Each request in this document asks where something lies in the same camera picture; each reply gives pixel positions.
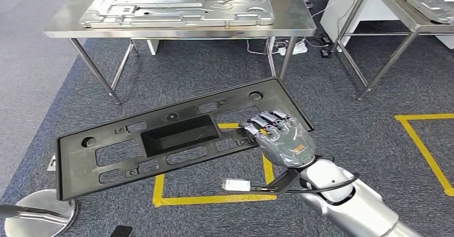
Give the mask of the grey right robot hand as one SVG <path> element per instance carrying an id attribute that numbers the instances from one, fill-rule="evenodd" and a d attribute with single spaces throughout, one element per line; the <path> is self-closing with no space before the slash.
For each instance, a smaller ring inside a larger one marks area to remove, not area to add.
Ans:
<path id="1" fill-rule="evenodd" d="M 315 143 L 303 125 L 280 109 L 263 111 L 239 124 L 273 164 L 303 168 L 315 161 Z"/>

